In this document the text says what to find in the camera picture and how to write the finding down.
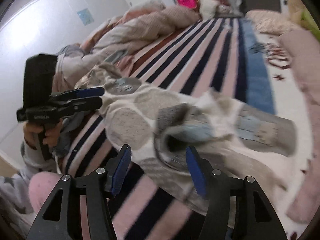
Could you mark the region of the floral pink pillow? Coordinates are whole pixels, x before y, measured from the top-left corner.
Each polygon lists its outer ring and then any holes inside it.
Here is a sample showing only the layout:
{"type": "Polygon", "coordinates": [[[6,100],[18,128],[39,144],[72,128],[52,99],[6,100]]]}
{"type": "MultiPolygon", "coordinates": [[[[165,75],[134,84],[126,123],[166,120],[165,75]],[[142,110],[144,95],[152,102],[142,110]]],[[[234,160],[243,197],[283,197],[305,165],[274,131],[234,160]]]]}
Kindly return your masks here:
{"type": "Polygon", "coordinates": [[[257,32],[280,36],[303,28],[288,20],[283,14],[272,10],[250,10],[245,14],[257,32]]]}

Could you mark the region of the striped pink navy blanket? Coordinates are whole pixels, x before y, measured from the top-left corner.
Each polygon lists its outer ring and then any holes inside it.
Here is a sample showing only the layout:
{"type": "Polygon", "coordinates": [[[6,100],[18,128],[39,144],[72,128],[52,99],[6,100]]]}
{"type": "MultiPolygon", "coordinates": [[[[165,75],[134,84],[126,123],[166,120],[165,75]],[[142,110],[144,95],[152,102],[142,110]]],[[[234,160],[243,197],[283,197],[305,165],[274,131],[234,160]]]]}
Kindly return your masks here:
{"type": "MultiPolygon", "coordinates": [[[[200,21],[154,53],[130,77],[193,98],[212,88],[261,111],[277,114],[277,86],[293,86],[302,94],[291,70],[267,63],[257,50],[260,41],[273,43],[266,35],[256,35],[247,20],[200,21]]],[[[104,165],[120,148],[114,148],[108,140],[105,119],[99,111],[72,143],[61,170],[74,177],[85,176],[104,165]]],[[[120,193],[109,202],[117,237],[190,239],[206,214],[193,211],[167,193],[132,157],[131,161],[120,193]]],[[[287,237],[299,237],[307,227],[278,217],[287,237]]]]}

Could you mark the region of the beige patterned fleece pants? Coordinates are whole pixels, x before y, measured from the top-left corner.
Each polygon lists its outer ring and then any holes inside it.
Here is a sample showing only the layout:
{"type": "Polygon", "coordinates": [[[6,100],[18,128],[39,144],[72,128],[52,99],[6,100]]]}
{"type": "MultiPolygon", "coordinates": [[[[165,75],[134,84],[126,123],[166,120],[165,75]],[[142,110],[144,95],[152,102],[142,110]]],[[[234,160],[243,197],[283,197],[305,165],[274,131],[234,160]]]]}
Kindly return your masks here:
{"type": "Polygon", "coordinates": [[[253,176],[286,222],[307,224],[317,210],[300,189],[311,158],[312,133],[298,90],[277,86],[277,114],[261,111],[212,88],[198,98],[124,77],[109,63],[97,64],[76,88],[103,87],[100,113],[114,148],[128,144],[132,160],[156,185],[202,215],[185,162],[185,149],[233,178],[253,176]]]}

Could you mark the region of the brown plush toy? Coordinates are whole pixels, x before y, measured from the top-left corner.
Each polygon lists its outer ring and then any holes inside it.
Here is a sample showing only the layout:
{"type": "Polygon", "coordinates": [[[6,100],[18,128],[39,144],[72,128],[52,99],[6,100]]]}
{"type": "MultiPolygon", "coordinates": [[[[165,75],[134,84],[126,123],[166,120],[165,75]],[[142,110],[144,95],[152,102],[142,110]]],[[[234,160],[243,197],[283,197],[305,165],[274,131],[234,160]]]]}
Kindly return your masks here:
{"type": "Polygon", "coordinates": [[[287,0],[289,10],[289,18],[292,22],[301,25],[302,14],[305,10],[305,5],[301,0],[287,0]]]}

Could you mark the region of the green avocado plush toy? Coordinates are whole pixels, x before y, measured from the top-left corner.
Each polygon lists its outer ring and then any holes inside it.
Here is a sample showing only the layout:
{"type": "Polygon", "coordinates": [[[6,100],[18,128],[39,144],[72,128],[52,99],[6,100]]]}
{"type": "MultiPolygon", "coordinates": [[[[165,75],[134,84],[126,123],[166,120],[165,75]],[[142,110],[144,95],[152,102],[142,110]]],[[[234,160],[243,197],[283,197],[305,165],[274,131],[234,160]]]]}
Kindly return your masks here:
{"type": "Polygon", "coordinates": [[[304,9],[302,12],[301,24],[305,29],[308,29],[317,40],[320,40],[319,27],[307,9],[304,9]]]}

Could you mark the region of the pink dotted pajama leg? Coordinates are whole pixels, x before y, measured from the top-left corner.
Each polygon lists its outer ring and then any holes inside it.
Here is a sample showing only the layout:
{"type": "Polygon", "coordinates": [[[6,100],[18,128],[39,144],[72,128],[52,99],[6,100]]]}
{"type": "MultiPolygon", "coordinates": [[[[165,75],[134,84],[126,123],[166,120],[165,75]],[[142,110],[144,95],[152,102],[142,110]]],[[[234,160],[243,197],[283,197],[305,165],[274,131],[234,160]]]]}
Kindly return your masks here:
{"type": "Polygon", "coordinates": [[[32,177],[29,184],[29,199],[35,213],[40,211],[60,178],[60,174],[53,172],[40,172],[32,177]]]}

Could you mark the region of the white cushion on chair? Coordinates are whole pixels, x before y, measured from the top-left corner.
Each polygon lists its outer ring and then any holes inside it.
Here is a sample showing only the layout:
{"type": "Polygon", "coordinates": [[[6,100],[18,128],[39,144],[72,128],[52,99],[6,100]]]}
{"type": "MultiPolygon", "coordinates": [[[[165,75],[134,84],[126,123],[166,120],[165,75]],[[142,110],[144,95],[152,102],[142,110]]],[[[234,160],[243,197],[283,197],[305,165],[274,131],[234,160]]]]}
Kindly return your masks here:
{"type": "Polygon", "coordinates": [[[199,13],[203,20],[212,19],[216,14],[217,7],[220,5],[219,0],[199,0],[199,3],[199,13]]]}

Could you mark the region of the pink beige striped comforter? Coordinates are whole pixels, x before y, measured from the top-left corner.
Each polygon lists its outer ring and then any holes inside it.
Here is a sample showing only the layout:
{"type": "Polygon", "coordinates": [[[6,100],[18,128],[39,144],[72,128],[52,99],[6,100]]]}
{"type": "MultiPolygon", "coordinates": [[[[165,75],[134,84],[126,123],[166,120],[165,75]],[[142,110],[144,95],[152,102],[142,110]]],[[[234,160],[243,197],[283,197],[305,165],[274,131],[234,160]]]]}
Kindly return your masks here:
{"type": "Polygon", "coordinates": [[[68,45],[58,52],[52,89],[54,92],[71,90],[115,51],[125,50],[132,55],[159,37],[199,19],[195,10],[180,5],[166,7],[161,0],[148,0],[131,7],[123,16],[103,22],[82,43],[68,45]]]}

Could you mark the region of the grey star-print sleeve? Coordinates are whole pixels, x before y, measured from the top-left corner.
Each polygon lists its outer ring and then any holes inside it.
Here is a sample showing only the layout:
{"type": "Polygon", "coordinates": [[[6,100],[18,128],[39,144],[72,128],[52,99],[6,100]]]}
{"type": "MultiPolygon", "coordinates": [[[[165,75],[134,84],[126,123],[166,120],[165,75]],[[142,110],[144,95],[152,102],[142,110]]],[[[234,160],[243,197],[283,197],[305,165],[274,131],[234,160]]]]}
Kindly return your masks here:
{"type": "Polygon", "coordinates": [[[24,167],[12,177],[1,177],[1,199],[9,203],[19,214],[33,213],[29,198],[29,186],[31,179],[38,173],[56,173],[56,162],[54,159],[44,160],[41,151],[35,150],[27,145],[21,145],[21,156],[24,167]]]}

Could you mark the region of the blue wall poster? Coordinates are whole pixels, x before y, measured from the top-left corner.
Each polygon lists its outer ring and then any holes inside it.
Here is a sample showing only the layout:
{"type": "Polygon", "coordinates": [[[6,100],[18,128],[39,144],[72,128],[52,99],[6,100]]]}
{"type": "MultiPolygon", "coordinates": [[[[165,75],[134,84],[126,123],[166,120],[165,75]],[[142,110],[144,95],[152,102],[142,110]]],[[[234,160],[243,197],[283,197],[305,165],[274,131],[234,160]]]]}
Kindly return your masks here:
{"type": "Polygon", "coordinates": [[[87,8],[78,11],[77,15],[79,16],[84,26],[87,26],[94,22],[93,16],[87,8]]]}

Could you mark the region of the bright pink bag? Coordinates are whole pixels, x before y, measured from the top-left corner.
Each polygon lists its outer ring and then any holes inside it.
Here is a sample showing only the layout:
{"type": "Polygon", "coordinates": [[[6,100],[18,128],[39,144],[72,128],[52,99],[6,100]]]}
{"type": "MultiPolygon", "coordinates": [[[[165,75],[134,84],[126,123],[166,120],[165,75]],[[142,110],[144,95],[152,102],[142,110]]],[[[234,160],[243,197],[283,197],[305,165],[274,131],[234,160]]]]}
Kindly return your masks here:
{"type": "Polygon", "coordinates": [[[196,0],[177,0],[180,6],[187,7],[189,9],[195,9],[197,7],[196,0]]]}

